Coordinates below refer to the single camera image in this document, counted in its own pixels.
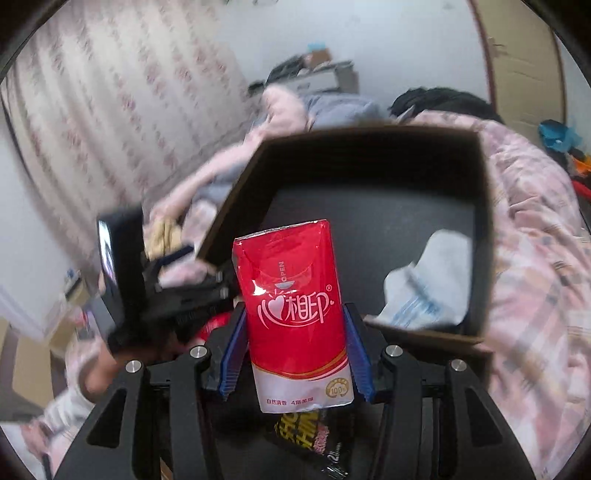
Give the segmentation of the person left hand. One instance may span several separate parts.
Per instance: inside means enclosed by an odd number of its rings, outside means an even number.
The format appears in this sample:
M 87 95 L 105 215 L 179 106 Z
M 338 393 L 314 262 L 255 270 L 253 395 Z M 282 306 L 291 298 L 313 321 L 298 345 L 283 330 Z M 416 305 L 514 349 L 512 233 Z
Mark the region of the person left hand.
M 155 362 L 158 356 L 158 352 L 153 349 L 127 349 L 112 354 L 107 344 L 101 341 L 97 355 L 87 362 L 80 372 L 80 390 L 86 399 L 95 403 L 128 362 L 139 360 L 143 364 L 150 364 Z

